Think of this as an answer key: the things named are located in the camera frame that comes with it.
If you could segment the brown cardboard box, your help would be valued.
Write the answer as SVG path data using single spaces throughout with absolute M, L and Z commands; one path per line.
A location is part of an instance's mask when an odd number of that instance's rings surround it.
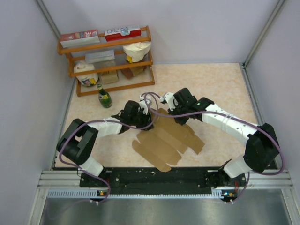
M 177 165 L 188 148 L 198 155 L 205 144 L 190 126 L 180 125 L 174 118 L 166 117 L 167 111 L 163 108 L 158 112 L 164 116 L 157 116 L 154 128 L 138 133 L 132 147 L 159 171 L 168 172 L 172 165 Z

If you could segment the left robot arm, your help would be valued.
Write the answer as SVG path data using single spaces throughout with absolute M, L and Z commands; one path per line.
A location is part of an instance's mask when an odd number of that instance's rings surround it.
M 129 100 L 118 114 L 106 119 L 93 120 L 89 124 L 81 119 L 73 120 L 56 146 L 60 161 L 89 173 L 96 186 L 103 185 L 106 182 L 105 168 L 91 156 L 96 139 L 119 135 L 129 129 L 152 129 L 151 113 L 147 108 L 150 105 L 149 98 L 139 102 Z

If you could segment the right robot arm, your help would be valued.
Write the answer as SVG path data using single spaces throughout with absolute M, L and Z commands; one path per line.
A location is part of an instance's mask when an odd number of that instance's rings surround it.
M 206 97 L 196 99 L 188 88 L 176 93 L 167 92 L 160 102 L 168 105 L 168 113 L 177 123 L 184 125 L 188 119 L 197 119 L 219 128 L 245 147 L 243 155 L 229 160 L 222 167 L 218 178 L 223 185 L 231 185 L 243 173 L 262 173 L 279 155 L 274 128 L 268 123 L 259 126 L 246 122 Z

